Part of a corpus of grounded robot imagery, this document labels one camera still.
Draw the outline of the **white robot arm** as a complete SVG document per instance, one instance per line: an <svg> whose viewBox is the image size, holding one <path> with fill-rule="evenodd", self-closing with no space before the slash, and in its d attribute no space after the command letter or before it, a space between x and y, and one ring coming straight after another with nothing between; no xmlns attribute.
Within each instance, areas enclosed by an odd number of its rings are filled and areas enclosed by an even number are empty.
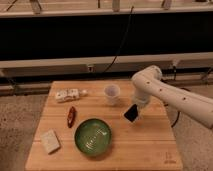
<svg viewBox="0 0 213 171"><path fill-rule="evenodd" d="M132 101L144 108L154 96L213 129L213 99L163 83L161 78L161 69L155 65L135 73L131 78L134 86Z"/></svg>

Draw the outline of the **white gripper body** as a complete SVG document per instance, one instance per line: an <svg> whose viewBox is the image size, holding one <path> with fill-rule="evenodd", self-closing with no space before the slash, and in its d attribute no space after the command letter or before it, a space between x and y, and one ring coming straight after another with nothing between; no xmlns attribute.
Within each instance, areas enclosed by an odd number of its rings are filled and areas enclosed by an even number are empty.
<svg viewBox="0 0 213 171"><path fill-rule="evenodd" d="M136 117L138 119L140 117L141 110L149 103L149 98L139 98L135 95L132 96L132 103L136 106Z"/></svg>

